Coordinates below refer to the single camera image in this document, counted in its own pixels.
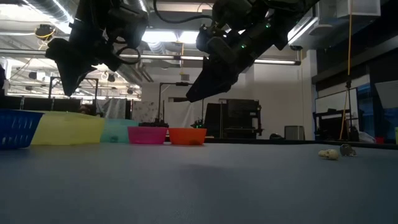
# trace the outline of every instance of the orange bowl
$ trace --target orange bowl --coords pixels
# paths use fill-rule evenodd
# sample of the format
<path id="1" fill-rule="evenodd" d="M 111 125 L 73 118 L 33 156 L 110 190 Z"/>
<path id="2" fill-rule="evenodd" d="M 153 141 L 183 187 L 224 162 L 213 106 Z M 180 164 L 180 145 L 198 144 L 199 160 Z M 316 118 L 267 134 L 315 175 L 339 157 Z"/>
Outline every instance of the orange bowl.
<path id="1" fill-rule="evenodd" d="M 207 129 L 169 128 L 170 142 L 185 146 L 200 146 L 205 143 Z"/>

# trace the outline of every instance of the blue basket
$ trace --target blue basket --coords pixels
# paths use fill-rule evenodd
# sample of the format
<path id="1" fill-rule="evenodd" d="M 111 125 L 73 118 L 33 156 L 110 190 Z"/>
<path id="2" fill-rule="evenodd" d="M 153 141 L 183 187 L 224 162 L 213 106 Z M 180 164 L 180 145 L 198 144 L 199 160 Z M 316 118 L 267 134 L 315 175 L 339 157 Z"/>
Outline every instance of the blue basket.
<path id="1" fill-rule="evenodd" d="M 29 147 L 43 113 L 0 110 L 0 150 Z"/>

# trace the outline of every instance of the yellow basket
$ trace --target yellow basket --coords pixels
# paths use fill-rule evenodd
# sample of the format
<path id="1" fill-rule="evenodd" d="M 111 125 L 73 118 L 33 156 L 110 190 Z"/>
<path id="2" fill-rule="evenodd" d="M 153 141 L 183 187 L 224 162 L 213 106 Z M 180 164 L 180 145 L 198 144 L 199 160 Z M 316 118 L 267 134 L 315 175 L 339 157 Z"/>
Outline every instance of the yellow basket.
<path id="1" fill-rule="evenodd" d="M 32 145 L 69 146 L 100 143 L 105 120 L 80 113 L 42 111 Z"/>

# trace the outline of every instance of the gray table surface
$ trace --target gray table surface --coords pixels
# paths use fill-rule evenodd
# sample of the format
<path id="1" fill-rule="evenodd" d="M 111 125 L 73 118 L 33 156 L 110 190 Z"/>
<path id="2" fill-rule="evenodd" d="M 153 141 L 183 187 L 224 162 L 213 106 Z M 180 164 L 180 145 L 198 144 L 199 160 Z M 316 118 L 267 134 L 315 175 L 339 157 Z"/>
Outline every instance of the gray table surface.
<path id="1" fill-rule="evenodd" d="M 0 223 L 398 223 L 398 151 L 326 145 L 0 151 Z"/>

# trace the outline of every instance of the black robotic arm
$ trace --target black robotic arm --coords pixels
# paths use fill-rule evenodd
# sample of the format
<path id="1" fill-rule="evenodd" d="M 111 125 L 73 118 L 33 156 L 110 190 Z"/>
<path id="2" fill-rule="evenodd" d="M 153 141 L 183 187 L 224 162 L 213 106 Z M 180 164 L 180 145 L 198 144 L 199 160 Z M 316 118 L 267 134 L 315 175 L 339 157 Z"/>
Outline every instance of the black robotic arm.
<path id="1" fill-rule="evenodd" d="M 200 27 L 197 37 L 197 49 L 209 56 L 203 58 L 203 70 L 187 93 L 187 98 L 194 102 L 229 91 L 239 74 L 272 45 L 282 50 L 288 42 L 287 33 L 318 1 L 218 0 L 212 17 L 196 16 L 182 21 L 162 18 L 156 0 L 154 9 L 165 22 L 213 19 L 211 26 Z M 95 70 L 93 65 L 104 63 L 116 71 L 122 63 L 137 63 L 139 58 L 128 62 L 119 55 L 125 49 L 138 47 L 147 25 L 146 12 L 121 0 L 80 0 L 75 21 L 70 24 L 69 41 L 53 39 L 46 51 L 46 57 L 57 63 L 65 94 L 75 92 L 86 75 Z M 116 52 L 114 43 L 126 46 Z"/>
<path id="2" fill-rule="evenodd" d="M 202 26 L 197 38 L 197 49 L 209 57 L 203 58 L 203 70 L 187 93 L 191 102 L 229 91 L 239 74 L 267 49 L 275 45 L 282 50 L 289 31 L 319 0 L 286 1 L 218 0 L 214 4 L 215 23 Z M 231 28 L 228 33 L 222 29 L 225 25 Z"/>

